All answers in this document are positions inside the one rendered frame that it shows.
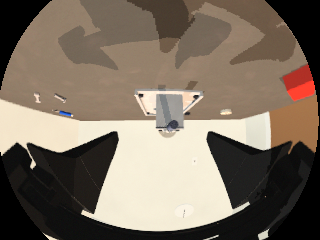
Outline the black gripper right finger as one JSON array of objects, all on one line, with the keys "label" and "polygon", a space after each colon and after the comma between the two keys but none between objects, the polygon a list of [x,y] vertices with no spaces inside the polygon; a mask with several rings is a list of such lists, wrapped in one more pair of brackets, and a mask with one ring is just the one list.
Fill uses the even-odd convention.
[{"label": "black gripper right finger", "polygon": [[247,198],[292,146],[292,141],[288,141],[263,151],[213,131],[208,132],[206,141],[232,209],[248,202]]}]

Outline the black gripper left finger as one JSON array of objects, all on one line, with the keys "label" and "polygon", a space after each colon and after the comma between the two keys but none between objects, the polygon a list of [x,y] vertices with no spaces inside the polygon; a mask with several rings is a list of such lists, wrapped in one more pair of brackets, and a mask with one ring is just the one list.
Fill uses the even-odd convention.
[{"label": "black gripper left finger", "polygon": [[26,145],[35,164],[52,174],[84,211],[94,214],[118,142],[118,132],[112,131],[64,152]]}]

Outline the red rectangular block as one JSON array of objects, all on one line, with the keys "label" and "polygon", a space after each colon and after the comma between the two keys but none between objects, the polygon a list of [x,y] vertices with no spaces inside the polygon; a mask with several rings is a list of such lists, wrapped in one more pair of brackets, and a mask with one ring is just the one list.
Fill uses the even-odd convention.
[{"label": "red rectangular block", "polygon": [[314,94],[315,85],[308,64],[282,78],[294,101]]}]

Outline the dark grey metal shaft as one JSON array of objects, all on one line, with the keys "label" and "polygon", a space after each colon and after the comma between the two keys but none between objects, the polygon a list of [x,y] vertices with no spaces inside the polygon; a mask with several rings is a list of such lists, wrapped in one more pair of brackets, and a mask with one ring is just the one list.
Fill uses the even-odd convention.
[{"label": "dark grey metal shaft", "polygon": [[173,129],[176,129],[178,127],[178,122],[176,120],[172,120],[168,125],[167,125],[167,130],[171,131]]}]

